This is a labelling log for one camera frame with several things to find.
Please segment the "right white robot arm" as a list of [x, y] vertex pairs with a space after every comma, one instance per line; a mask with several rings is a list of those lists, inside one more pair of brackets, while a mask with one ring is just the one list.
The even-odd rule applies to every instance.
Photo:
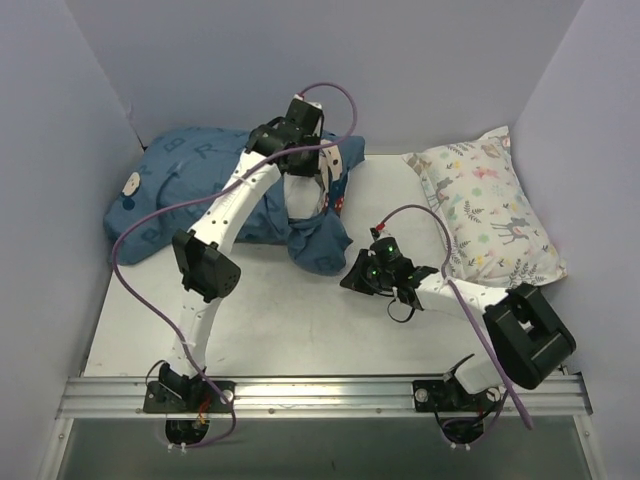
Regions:
[[443, 385], [446, 402], [465, 409], [479, 393], [504, 384], [533, 390], [571, 356], [577, 347], [541, 290], [526, 283], [515, 288], [449, 282], [440, 270], [416, 266], [393, 237], [380, 238], [359, 251], [340, 286], [380, 295], [408, 306], [411, 313], [435, 311], [481, 319], [482, 339], [490, 350], [452, 367]]

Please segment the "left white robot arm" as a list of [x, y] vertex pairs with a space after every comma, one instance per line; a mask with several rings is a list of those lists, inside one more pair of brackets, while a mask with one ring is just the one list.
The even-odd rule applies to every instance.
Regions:
[[284, 173], [314, 177], [319, 172], [316, 150], [275, 160], [268, 156], [319, 145], [323, 123], [319, 103], [295, 96], [285, 116], [251, 131], [225, 184], [233, 190], [216, 198], [189, 230], [174, 234], [172, 247], [185, 289], [178, 323], [181, 336], [168, 363], [160, 368], [158, 381], [176, 409], [193, 410], [208, 396], [209, 388], [199, 373], [206, 369], [206, 348], [216, 312], [240, 280], [241, 269], [229, 258], [240, 229]]

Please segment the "blue letter print pillowcase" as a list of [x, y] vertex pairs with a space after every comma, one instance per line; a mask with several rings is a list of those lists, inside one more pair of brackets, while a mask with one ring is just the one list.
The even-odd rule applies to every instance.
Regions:
[[156, 138], [106, 213], [108, 240], [121, 244], [117, 262], [136, 264], [193, 231], [230, 251], [232, 240], [282, 244], [310, 273], [332, 276], [346, 265], [352, 240], [340, 218], [350, 171], [365, 159], [365, 140], [342, 143], [322, 136], [319, 171], [312, 177], [280, 174], [267, 164], [247, 170], [248, 132], [191, 127]]

